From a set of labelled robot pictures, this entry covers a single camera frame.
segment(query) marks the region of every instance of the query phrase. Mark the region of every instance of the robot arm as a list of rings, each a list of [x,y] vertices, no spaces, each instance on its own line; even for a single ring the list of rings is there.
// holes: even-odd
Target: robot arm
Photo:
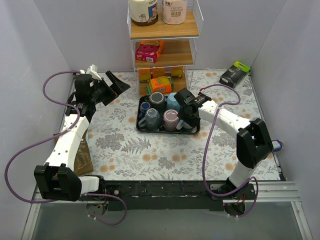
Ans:
[[[77,119],[77,112],[74,108],[67,108],[62,132],[68,132],[59,137],[44,165],[38,165],[34,170],[34,177],[43,199],[77,201],[86,193],[104,193],[103,177],[76,176],[73,172],[74,162],[79,144],[83,141],[83,135],[96,111],[96,104],[108,105],[130,86],[107,71],[106,75],[112,81],[112,85],[108,86],[99,77],[94,65],[88,68],[86,74],[83,70],[80,72],[82,74],[74,80],[75,92],[68,99],[69,104],[79,109],[80,118],[77,124],[69,129]]]
[[[175,95],[181,106],[179,117],[191,127],[195,127],[200,119],[213,122],[218,105],[210,97],[199,93],[195,97],[186,88]],[[226,181],[225,192],[239,187],[261,162],[273,150],[273,144],[264,121],[257,118],[249,120],[232,112],[221,109],[216,125],[236,140],[238,163]]]

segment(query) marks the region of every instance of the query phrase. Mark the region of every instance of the shelf board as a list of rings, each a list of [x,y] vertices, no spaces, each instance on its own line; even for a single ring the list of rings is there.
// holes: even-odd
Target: shelf board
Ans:
[[[137,26],[133,22],[131,23],[131,40],[183,37],[199,37],[198,26],[192,11],[187,11],[185,22],[178,25],[164,23],[162,21],[162,12],[159,13],[158,21],[151,26]]]
[[[135,43],[135,50],[138,49],[140,41]],[[169,67],[192,65],[191,47],[189,39],[164,40],[163,50],[155,63],[134,60],[135,68],[153,68],[153,67]]]
[[[173,91],[175,93],[179,92],[181,89],[184,89],[187,87],[187,82],[186,82],[186,75],[183,74],[182,77],[178,78],[175,77],[173,78],[173,82],[174,82],[174,87],[173,87]],[[146,86],[149,85],[148,82],[140,82],[139,83],[139,94],[140,94],[140,98],[142,96],[147,95],[146,92]]]

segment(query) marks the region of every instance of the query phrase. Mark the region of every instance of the table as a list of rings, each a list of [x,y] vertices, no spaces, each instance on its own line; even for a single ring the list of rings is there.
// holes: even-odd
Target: table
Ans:
[[[224,71],[195,70],[190,91],[197,94],[200,88],[218,83]],[[211,123],[202,120],[201,130],[196,135],[138,132],[136,74],[114,74],[131,88],[108,106],[97,105],[88,129],[88,146],[94,167],[92,174],[116,181],[202,180],[202,159]],[[249,77],[246,76],[235,89],[241,96],[241,103],[225,108],[245,118],[261,118]],[[237,96],[225,87],[209,88],[204,93],[217,103],[237,101]],[[206,179],[226,180],[237,161],[236,141],[215,127],[207,154]],[[280,179],[272,154],[261,162],[253,176],[258,180]]]

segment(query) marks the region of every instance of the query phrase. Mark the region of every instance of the white wall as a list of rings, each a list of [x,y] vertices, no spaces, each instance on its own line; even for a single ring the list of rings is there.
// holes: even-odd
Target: white wall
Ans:
[[[42,95],[45,79],[69,70],[46,23],[32,0],[0,0],[0,239],[22,236],[30,204],[16,199],[7,189],[4,169],[20,149],[59,130],[63,107]],[[67,99],[71,75],[48,84],[48,94]],[[53,149],[49,142],[19,156],[9,169],[9,180],[24,198],[31,199],[36,182],[33,171]]]
[[[286,0],[198,0],[204,24],[197,69],[251,66]],[[72,69],[132,68],[128,0],[34,0]]]
[[[253,67],[252,78],[284,175],[294,180],[314,239],[320,239],[320,1],[288,0]]]

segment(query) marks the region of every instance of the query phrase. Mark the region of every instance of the red box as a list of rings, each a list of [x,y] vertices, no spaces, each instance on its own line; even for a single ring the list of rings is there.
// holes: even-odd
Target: red box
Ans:
[[[163,47],[163,40],[143,40],[135,51],[135,59],[155,63]]]

